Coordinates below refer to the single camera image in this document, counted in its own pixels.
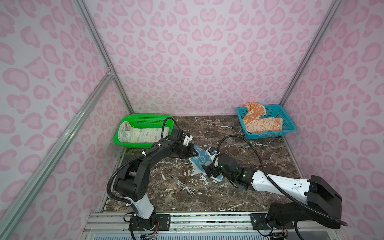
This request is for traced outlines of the blue patterned towel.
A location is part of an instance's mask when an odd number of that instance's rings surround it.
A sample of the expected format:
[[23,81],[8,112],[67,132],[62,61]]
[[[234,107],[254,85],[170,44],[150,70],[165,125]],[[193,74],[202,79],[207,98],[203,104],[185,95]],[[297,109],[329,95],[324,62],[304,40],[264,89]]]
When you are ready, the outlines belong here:
[[213,162],[211,161],[207,150],[204,150],[196,145],[195,150],[198,151],[199,156],[189,158],[189,161],[193,164],[193,168],[197,174],[204,174],[205,177],[208,178],[209,176],[207,175],[204,167],[208,167]]

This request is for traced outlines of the orange patterned towel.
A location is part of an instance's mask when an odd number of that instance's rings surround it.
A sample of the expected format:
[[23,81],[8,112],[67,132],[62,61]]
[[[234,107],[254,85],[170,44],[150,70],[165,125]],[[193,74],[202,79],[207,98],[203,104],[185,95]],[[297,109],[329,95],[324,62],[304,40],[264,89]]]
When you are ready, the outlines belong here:
[[259,103],[246,103],[247,113],[243,117],[245,129],[250,134],[267,132],[278,132],[283,130],[283,119],[275,117],[264,118],[267,114],[266,108]]

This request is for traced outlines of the pastel striped animal towel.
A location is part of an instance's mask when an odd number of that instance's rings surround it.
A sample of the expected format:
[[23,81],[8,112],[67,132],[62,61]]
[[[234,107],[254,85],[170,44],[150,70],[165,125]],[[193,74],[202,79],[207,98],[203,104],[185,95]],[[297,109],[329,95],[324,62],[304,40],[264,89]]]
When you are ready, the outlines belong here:
[[161,139],[162,128],[134,128],[127,121],[120,124],[118,139],[121,143],[154,143]]

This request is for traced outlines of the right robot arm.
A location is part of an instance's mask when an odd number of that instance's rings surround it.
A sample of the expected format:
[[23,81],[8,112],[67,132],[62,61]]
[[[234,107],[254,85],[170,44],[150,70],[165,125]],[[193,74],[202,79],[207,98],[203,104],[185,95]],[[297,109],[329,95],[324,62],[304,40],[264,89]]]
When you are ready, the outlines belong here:
[[224,177],[240,190],[287,197],[289,203],[271,204],[265,217],[270,226],[299,221],[315,221],[330,229],[348,225],[342,220],[342,197],[319,176],[292,179],[265,174],[261,170],[242,168],[234,158],[215,152],[198,157],[198,165],[209,178]]

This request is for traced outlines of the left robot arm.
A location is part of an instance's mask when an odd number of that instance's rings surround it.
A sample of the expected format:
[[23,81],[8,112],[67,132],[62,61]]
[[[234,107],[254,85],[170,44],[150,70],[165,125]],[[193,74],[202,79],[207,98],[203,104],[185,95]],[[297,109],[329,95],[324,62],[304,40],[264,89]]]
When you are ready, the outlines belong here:
[[172,155],[190,158],[197,157],[199,153],[193,144],[185,146],[173,141],[155,143],[149,150],[122,163],[111,175],[107,183],[108,196],[115,201],[128,203],[136,217],[150,219],[155,214],[155,207],[147,195],[151,168]]

